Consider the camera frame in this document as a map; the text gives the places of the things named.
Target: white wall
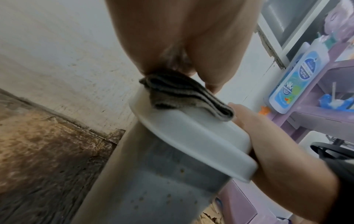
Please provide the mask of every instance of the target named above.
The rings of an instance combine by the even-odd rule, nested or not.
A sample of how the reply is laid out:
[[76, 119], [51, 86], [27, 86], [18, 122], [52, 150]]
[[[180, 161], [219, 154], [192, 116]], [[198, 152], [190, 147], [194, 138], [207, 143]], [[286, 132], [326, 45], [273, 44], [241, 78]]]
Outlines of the white wall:
[[[254, 34], [219, 97], [257, 110], [274, 59]], [[89, 128], [126, 129], [138, 70], [114, 34], [103, 0], [0, 1], [0, 89]]]

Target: orange object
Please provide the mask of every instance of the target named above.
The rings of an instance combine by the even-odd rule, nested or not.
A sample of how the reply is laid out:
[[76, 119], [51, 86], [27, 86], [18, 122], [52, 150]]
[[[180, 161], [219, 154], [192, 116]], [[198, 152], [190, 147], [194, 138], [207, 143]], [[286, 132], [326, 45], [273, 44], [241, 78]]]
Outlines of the orange object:
[[261, 111], [258, 112], [259, 114], [262, 115], [268, 115], [272, 110], [269, 107], [263, 107], [261, 106]]

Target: brown rag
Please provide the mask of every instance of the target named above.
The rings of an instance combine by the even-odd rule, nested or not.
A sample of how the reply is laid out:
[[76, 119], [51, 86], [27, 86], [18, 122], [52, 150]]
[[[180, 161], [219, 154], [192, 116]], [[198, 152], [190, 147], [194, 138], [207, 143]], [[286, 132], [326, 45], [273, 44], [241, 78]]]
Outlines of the brown rag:
[[199, 107], [207, 109], [221, 121], [234, 117], [231, 107], [186, 75], [165, 70], [147, 75], [139, 81], [150, 92], [150, 103], [156, 109]]

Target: black sleeve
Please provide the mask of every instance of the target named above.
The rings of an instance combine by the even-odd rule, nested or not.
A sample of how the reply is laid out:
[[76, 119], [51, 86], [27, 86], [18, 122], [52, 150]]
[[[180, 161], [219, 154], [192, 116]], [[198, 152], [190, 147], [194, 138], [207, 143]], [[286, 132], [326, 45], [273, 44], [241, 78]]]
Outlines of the black sleeve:
[[323, 224], [354, 223], [354, 164], [336, 159], [325, 159], [325, 162], [340, 179], [340, 190]]

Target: rusty surface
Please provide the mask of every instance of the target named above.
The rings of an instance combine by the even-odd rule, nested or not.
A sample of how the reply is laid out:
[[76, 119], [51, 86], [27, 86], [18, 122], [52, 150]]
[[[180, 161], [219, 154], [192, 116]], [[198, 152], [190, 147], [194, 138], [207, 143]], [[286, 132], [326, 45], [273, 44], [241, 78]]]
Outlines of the rusty surface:
[[0, 94], [0, 223], [70, 223], [123, 133], [105, 140]]

